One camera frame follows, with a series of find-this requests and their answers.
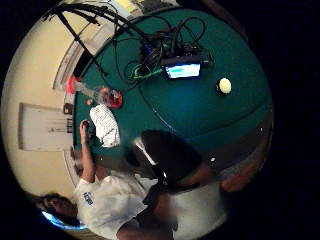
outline black hair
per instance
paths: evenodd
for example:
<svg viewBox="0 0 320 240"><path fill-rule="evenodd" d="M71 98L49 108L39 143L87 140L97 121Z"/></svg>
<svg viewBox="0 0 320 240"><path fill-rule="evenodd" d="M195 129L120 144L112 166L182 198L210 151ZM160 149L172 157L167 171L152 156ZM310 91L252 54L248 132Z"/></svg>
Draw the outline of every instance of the black hair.
<svg viewBox="0 0 320 240"><path fill-rule="evenodd" d="M58 193L45 194L43 196L40 196L40 204L44 208L45 212L50 213L51 215L53 215L55 218L58 218L60 221L62 221L66 225L79 227L80 221L76 217L69 217L69 216L57 213L53 207L46 206L46 204L44 203L45 200L50 201L53 198L61 199L71 203L71 201L68 198L61 196Z"/></svg>

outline dark background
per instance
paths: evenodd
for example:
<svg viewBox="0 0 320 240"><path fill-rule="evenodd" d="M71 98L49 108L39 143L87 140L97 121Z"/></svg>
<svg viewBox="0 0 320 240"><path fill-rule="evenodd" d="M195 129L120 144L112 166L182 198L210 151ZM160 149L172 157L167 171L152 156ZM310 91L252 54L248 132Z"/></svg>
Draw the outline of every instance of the dark background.
<svg viewBox="0 0 320 240"><path fill-rule="evenodd" d="M0 84L24 35L57 1L0 3ZM188 1L200 8L197 1ZM320 19L318 1L219 0L246 28L269 79L275 129L263 171L235 195L227 223L206 239L287 239L320 234ZM12 239L72 239L50 225L0 161L0 235Z"/></svg>

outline white ball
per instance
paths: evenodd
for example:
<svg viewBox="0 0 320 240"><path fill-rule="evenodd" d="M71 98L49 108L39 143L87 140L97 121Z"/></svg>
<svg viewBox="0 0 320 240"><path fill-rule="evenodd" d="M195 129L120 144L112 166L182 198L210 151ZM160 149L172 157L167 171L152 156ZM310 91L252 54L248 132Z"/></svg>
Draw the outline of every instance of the white ball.
<svg viewBox="0 0 320 240"><path fill-rule="evenodd" d="M224 94L231 92L231 82L227 78L221 78L219 81L219 88Z"/></svg>

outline round table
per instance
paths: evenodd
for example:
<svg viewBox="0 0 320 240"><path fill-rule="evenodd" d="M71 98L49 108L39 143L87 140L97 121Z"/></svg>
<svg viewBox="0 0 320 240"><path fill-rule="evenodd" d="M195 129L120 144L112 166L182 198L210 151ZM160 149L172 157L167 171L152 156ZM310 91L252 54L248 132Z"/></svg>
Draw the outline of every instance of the round table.
<svg viewBox="0 0 320 240"><path fill-rule="evenodd" d="M173 131L201 153L205 161L209 161L215 149L255 129L272 106L267 79L259 61L241 36L227 24L204 12L182 8L153 15L167 19L172 26L177 26L188 17L201 18L206 24L206 31L200 44L213 55L214 62L212 66L202 68L199 79L170 81L161 73L123 93L122 107L111 109L118 123L121 144L103 148L97 138L91 143L92 153L105 159L103 163L106 166L119 166L130 151L132 141L146 129ZM146 33L154 33L166 27L157 18L146 17L135 23ZM198 21L190 21L188 26L195 34L201 31ZM128 62L140 57L139 41L121 41L138 37L135 32L131 32L133 36L124 31L116 37L121 73ZM187 32L183 32L183 37L190 39ZM112 41L103 47L96 59L108 73L105 80L113 88L122 90L129 86L119 77ZM106 85L94 64L89 64L81 77L82 82L91 88ZM216 83L221 78L228 78L232 84L232 90L227 95L219 94L216 90ZM86 96L77 93L73 131L76 149L80 148L79 123L83 119L90 119L91 107L86 105L86 100Z"/></svg>

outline hand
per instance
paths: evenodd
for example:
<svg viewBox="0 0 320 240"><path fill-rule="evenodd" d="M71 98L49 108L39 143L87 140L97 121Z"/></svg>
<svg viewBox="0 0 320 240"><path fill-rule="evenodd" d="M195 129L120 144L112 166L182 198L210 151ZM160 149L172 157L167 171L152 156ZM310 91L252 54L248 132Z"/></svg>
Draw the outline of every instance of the hand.
<svg viewBox="0 0 320 240"><path fill-rule="evenodd" d="M88 143L88 141L89 141L89 134L87 131L88 127L89 127L89 122L87 120L82 120L80 123L81 144Z"/></svg>

